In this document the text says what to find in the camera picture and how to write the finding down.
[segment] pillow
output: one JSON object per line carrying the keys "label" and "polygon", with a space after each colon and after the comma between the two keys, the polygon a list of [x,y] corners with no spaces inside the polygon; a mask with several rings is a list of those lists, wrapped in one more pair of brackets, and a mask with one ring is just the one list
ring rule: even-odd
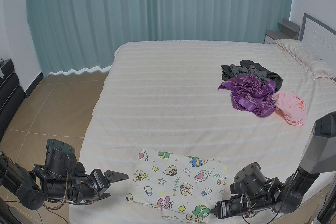
{"label": "pillow", "polygon": [[335,77],[328,64],[305,43],[293,39],[278,39],[274,43],[292,55],[312,79]]}

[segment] label sticker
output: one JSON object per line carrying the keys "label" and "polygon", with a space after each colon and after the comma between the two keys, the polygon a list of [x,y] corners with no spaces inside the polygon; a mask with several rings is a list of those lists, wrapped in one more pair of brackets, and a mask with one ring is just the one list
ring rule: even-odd
{"label": "label sticker", "polygon": [[222,217],[226,217],[226,206],[224,201],[222,201]]}
{"label": "label sticker", "polygon": [[95,179],[96,179],[96,181],[97,181],[99,187],[100,187],[100,188],[103,188],[103,184],[102,184],[102,182],[100,181],[100,178],[99,178],[99,176],[97,175],[97,172],[96,172],[96,171],[93,172],[93,175],[95,176]]}

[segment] bed sheet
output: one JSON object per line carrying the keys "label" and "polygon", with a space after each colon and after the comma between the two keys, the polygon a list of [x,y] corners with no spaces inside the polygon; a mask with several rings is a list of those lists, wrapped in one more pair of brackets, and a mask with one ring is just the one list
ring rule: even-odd
{"label": "bed sheet", "polygon": [[[230,91],[217,91],[221,65],[259,62],[283,78],[281,90],[294,91],[307,105],[307,123],[288,125],[281,112],[259,118],[233,109]],[[313,80],[289,54],[274,44],[229,41],[132,42],[116,51],[103,91],[93,111],[79,161],[94,168],[127,173],[132,178],[142,148],[219,159],[229,167],[224,199],[233,176],[258,162],[267,177],[284,180],[297,168],[314,121],[336,110],[336,85]],[[326,186],[326,173],[304,200]],[[90,206],[70,206],[71,223],[175,223],[159,210],[128,202],[130,180],[114,183],[111,197]],[[268,211],[251,219],[262,223]],[[211,223],[245,223],[241,217]]]}

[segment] purple ribbon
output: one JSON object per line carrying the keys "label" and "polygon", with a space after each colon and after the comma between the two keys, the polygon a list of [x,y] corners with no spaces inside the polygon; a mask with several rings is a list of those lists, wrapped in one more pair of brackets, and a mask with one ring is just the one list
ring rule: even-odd
{"label": "purple ribbon", "polygon": [[275,102],[272,100],[275,82],[266,81],[264,84],[255,74],[231,78],[218,89],[231,90],[232,106],[237,110],[248,110],[259,117],[267,117],[275,110]]}

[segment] robotic arm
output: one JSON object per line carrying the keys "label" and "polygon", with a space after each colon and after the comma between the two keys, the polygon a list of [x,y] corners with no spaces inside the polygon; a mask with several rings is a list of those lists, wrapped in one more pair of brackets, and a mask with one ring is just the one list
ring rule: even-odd
{"label": "robotic arm", "polygon": [[218,219],[243,214],[251,218],[267,209],[276,214],[292,213],[320,173],[336,171],[335,149],[336,111],[315,121],[299,167],[284,183],[277,177],[266,179],[259,164],[251,163],[237,173],[230,185],[234,195],[229,200],[216,202],[210,212]]}
{"label": "robotic arm", "polygon": [[[36,178],[39,178],[41,188],[36,184]],[[94,169],[87,175],[83,164],[77,162],[75,149],[55,139],[47,141],[45,164],[35,164],[29,172],[14,164],[3,152],[0,154],[0,185],[31,210],[39,209],[44,201],[66,200],[89,205],[110,197],[105,191],[112,183],[125,179],[129,179],[128,175],[110,170],[103,174],[100,169]]]}

